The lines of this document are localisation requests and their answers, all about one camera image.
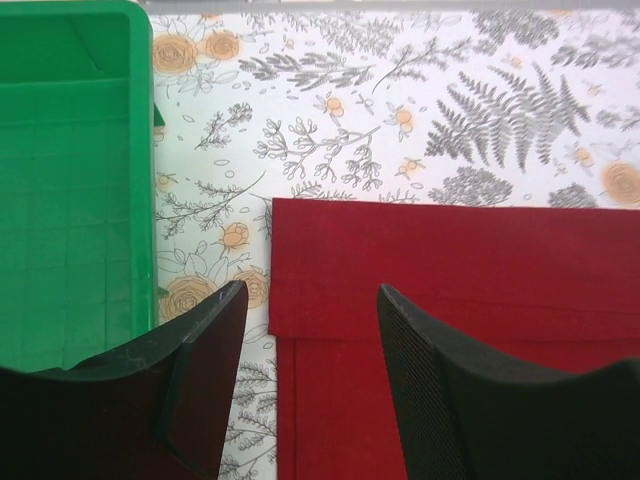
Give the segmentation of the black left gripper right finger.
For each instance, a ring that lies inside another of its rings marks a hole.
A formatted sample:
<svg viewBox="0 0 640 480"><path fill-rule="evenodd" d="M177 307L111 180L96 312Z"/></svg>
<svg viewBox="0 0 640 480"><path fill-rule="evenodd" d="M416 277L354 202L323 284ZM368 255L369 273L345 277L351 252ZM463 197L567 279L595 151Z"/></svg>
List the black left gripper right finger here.
<svg viewBox="0 0 640 480"><path fill-rule="evenodd" d="M377 314L411 479L635 479L639 362L582 374L530 363L421 310L394 287Z"/></svg>

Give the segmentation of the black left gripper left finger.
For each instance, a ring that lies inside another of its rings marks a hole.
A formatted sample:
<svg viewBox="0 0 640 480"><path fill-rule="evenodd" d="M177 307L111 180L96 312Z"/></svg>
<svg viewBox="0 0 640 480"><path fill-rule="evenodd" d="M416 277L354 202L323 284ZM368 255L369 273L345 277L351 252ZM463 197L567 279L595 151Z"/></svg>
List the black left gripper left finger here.
<svg viewBox="0 0 640 480"><path fill-rule="evenodd" d="M71 369L3 369L2 477L216 478L247 310L232 281Z"/></svg>

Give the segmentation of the red t shirt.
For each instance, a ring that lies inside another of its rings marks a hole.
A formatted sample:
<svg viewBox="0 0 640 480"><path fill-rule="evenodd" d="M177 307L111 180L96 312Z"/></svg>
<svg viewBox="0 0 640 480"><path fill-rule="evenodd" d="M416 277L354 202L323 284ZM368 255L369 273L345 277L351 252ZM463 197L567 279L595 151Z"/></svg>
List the red t shirt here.
<svg viewBox="0 0 640 480"><path fill-rule="evenodd" d="M639 352L635 211L278 198L279 478L405 477L376 312L385 283L543 366L582 372Z"/></svg>

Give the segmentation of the green plastic tray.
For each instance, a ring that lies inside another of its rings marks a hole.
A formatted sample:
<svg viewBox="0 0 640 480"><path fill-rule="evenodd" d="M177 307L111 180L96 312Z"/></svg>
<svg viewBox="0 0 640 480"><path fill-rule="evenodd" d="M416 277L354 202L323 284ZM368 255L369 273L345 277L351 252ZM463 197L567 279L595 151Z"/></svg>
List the green plastic tray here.
<svg viewBox="0 0 640 480"><path fill-rule="evenodd" d="M151 43L130 1L1 6L5 368L70 368L156 324Z"/></svg>

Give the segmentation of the floral patterned table mat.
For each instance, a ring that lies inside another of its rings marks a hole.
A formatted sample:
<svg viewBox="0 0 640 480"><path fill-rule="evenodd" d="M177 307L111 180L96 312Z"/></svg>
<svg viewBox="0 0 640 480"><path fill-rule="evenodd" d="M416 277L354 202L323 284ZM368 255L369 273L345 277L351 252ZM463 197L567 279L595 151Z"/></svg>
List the floral patterned table mat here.
<svg viewBox="0 0 640 480"><path fill-rule="evenodd" d="M639 9L152 20L159 315L232 280L248 319L219 475L277 475L276 199L632 210Z"/></svg>

